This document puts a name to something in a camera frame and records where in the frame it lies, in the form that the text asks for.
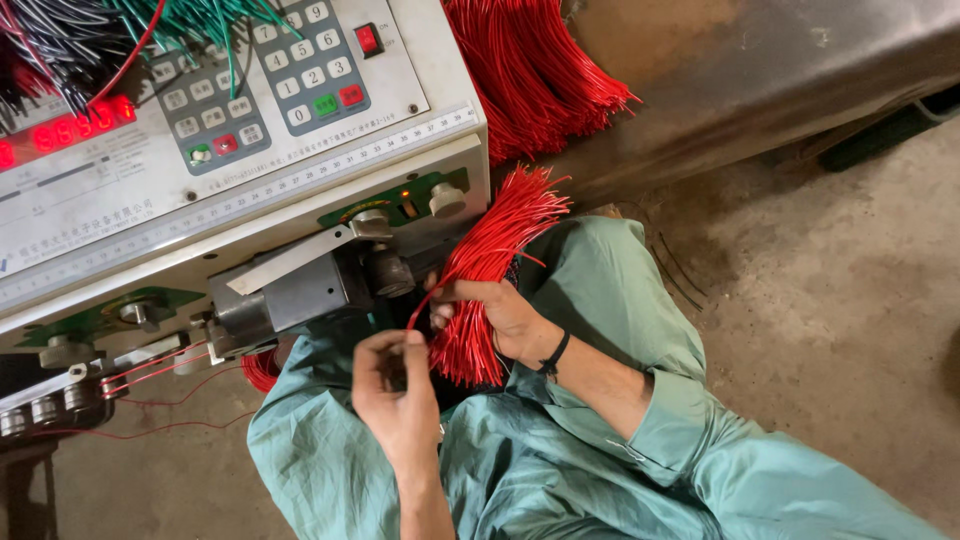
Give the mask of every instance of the red rocker switch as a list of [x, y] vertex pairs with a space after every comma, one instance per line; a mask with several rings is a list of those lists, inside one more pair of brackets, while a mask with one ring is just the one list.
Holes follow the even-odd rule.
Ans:
[[357, 42], [360, 43], [360, 50], [363, 51], [363, 58], [367, 59], [383, 52], [383, 45], [380, 43], [380, 36], [376, 33], [376, 25], [371, 22], [353, 29], [357, 35]]

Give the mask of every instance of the red led display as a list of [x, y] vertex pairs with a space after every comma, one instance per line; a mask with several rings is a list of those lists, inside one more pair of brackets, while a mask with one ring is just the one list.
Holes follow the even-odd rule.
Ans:
[[136, 121], [133, 103], [124, 96], [93, 105], [90, 119], [65, 114], [0, 140], [0, 169], [9, 169], [63, 150]]

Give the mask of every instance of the keypad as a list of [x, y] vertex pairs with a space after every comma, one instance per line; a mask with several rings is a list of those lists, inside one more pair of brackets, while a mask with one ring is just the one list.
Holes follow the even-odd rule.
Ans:
[[270, 135], [239, 70], [234, 70], [236, 99], [230, 99], [226, 51], [209, 44], [187, 46], [196, 66], [180, 51], [171, 51], [149, 67], [151, 85], [190, 173], [200, 176], [270, 148]]
[[253, 48], [264, 67], [290, 135], [304, 135], [371, 105], [348, 38], [329, 0], [294, 2], [278, 14], [282, 25], [253, 29]]

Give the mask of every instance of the concrete floor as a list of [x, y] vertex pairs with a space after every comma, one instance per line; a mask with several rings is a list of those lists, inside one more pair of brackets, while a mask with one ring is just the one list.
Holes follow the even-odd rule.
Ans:
[[[958, 147], [954, 121], [848, 173], [784, 173], [756, 158], [619, 205], [704, 306], [668, 285], [703, 336], [724, 403], [848, 463], [954, 536]], [[683, 281], [659, 233], [706, 297]], [[207, 375], [157, 378], [134, 397], [177, 399]], [[107, 430], [220, 424], [260, 399], [233, 370], [184, 405], [120, 405]], [[64, 441], [53, 458], [60, 538], [294, 538], [253, 468], [245, 426]], [[39, 467], [38, 501], [43, 476]], [[44, 510], [37, 503], [21, 519]]]

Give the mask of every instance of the black wristband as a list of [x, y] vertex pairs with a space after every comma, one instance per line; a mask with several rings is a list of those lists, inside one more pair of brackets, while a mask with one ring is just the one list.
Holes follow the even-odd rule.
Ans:
[[560, 340], [560, 345], [557, 346], [557, 350], [553, 352], [553, 355], [550, 355], [550, 358], [546, 360], [541, 360], [541, 367], [537, 370], [537, 373], [540, 375], [546, 375], [547, 377], [556, 378], [557, 377], [557, 362], [560, 361], [560, 357], [564, 355], [566, 350], [566, 344], [570, 341], [570, 332], [564, 330], [564, 338]]

